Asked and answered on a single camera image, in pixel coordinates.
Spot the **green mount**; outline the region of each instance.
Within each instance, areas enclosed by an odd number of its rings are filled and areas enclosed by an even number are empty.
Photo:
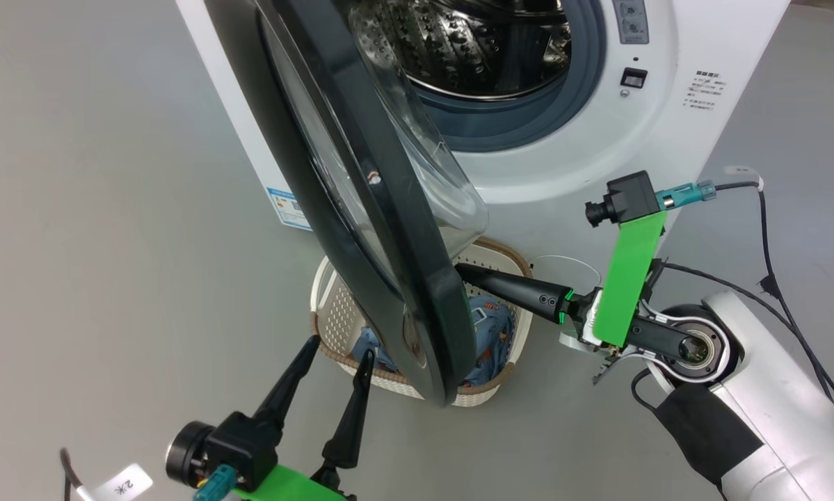
[[[620,224],[593,326],[593,335],[604,342],[624,346],[666,220],[667,212],[655,212]]]
[[[346,501],[343,495],[280,464],[271,470],[254,492],[239,489],[234,492],[245,501]]]

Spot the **white washing machine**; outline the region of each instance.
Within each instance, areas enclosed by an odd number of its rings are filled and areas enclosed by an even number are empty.
[[[696,181],[788,0],[177,2],[281,221],[445,403],[474,362],[449,256],[484,233],[604,275],[617,228],[585,202]]]

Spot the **sticker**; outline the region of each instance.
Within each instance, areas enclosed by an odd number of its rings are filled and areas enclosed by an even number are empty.
[[[713,111],[725,92],[725,80],[713,71],[696,71],[683,99],[683,106],[694,110]]]
[[[130,501],[147,491],[154,481],[136,463],[92,492],[96,501]]]
[[[296,196],[293,196],[289,191],[275,190],[274,188],[266,188],[268,196],[271,197],[271,202],[274,203],[274,210],[277,210],[280,222],[293,226],[293,228],[302,228],[303,230],[312,231],[312,225],[308,224],[305,219],[302,209],[299,207],[299,202],[296,202]]]

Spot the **connector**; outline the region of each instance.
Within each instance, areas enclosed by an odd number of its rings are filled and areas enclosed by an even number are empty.
[[[681,184],[670,190],[656,191],[655,199],[661,210],[670,210],[694,202],[707,202],[716,198],[716,188],[711,181]]]
[[[238,473],[228,464],[220,464],[206,483],[194,493],[194,501],[222,501],[238,484]]]

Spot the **open door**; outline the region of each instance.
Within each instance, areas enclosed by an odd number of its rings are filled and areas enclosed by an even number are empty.
[[[389,355],[424,399],[475,362],[451,265],[487,226],[481,198],[379,25],[331,0],[207,0],[284,177]]]

